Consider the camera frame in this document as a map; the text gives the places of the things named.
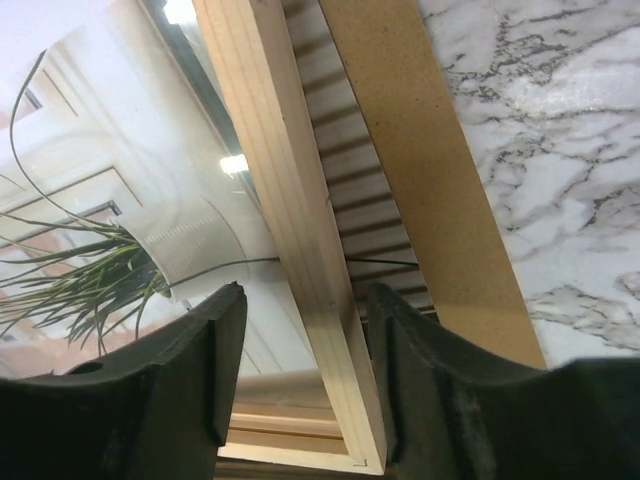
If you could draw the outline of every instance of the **wooden picture frame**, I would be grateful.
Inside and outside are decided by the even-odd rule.
[[[386,445],[375,380],[281,1],[194,5],[341,433],[239,429],[232,418],[219,454],[381,475]],[[254,413],[236,411],[235,420],[260,422],[257,413],[248,417]]]

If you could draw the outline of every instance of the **brown cardboard strip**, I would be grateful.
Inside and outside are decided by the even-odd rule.
[[[544,358],[415,0],[320,0],[447,328]]]

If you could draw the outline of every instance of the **corrugated surface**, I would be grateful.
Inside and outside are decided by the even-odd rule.
[[[345,254],[415,261],[353,91],[316,0],[283,0],[300,78]],[[349,264],[356,299],[384,282],[421,311],[431,309],[422,274],[403,266]]]

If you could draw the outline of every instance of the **white marble countertop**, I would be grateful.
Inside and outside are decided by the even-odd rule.
[[[640,2],[419,6],[548,363],[640,353]]]

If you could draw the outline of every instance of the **white pot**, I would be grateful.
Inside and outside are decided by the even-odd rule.
[[[229,224],[201,197],[144,207],[117,217],[149,254],[169,285],[246,257]],[[174,302],[208,295],[222,285],[249,277],[247,265],[222,268],[171,288]]]

